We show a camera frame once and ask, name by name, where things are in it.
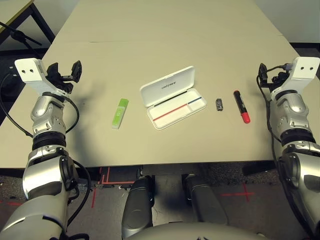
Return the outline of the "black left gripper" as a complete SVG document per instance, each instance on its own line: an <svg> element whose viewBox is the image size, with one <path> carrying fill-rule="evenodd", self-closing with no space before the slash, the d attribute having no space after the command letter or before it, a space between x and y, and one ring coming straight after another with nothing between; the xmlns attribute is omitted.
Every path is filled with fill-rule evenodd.
<svg viewBox="0 0 320 240"><path fill-rule="evenodd" d="M59 64L53 63L47 68L48 81L52 83L56 88L64 91L67 94L71 94L73 90L73 84L71 81L78 83L82 75L82 63L80 60L76 61L71 68L71 75L62 76L59 73Z"/></svg>

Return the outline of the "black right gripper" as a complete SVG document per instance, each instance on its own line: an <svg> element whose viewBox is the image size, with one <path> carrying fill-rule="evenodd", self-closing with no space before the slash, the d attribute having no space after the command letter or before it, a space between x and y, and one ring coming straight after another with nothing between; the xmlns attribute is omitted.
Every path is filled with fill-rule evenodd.
<svg viewBox="0 0 320 240"><path fill-rule="evenodd" d="M277 76L272 78L272 87L280 87L288 79L288 72L279 72ZM260 63L258 69L258 81L261 87L267 86L267 67L264 63Z"/></svg>

